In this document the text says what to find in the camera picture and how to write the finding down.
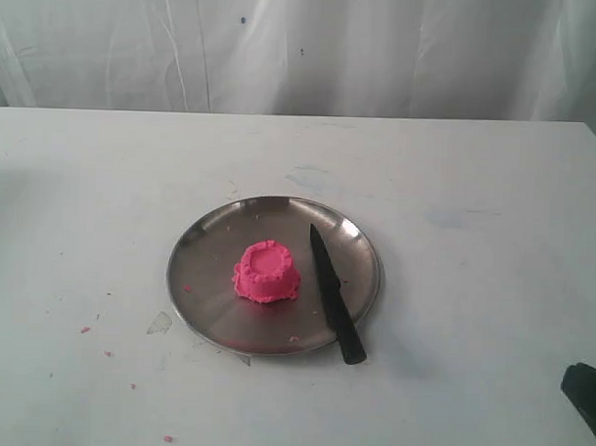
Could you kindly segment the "white backdrop curtain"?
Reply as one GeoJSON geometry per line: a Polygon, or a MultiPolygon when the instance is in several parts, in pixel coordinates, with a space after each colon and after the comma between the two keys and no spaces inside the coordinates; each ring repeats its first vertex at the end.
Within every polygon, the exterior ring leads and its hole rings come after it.
{"type": "Polygon", "coordinates": [[[13,107],[582,121],[596,0],[0,0],[13,107]]]}

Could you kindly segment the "black knife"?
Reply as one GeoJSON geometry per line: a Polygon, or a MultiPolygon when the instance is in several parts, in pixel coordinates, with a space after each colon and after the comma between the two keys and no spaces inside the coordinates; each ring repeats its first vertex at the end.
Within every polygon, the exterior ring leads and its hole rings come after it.
{"type": "Polygon", "coordinates": [[[316,280],[322,296],[327,324],[335,333],[344,362],[347,365],[362,363],[367,360],[366,350],[347,311],[347,306],[341,295],[340,279],[328,254],[328,249],[312,223],[309,225],[309,238],[316,280]]]}

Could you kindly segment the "round steel plate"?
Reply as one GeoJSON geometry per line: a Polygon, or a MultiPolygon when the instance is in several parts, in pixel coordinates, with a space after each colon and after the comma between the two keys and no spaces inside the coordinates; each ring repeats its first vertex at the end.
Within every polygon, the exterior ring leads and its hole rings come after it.
{"type": "Polygon", "coordinates": [[[167,285],[179,317],[205,340],[253,356],[292,355],[334,342],[319,293],[309,229],[316,227],[359,323],[376,302],[382,265],[368,237],[337,210],[308,199],[262,196],[224,204],[175,245],[167,285]],[[237,295],[234,268],[248,246],[275,240],[301,275],[298,298],[260,305],[237,295]]]}

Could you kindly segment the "pink clay lump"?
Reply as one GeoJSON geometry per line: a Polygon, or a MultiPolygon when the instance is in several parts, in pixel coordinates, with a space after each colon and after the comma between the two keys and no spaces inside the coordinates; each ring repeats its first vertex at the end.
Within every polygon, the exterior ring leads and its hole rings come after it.
{"type": "Polygon", "coordinates": [[[295,300],[301,275],[291,252],[275,240],[248,246],[234,266],[234,292],[257,304],[295,300]]]}

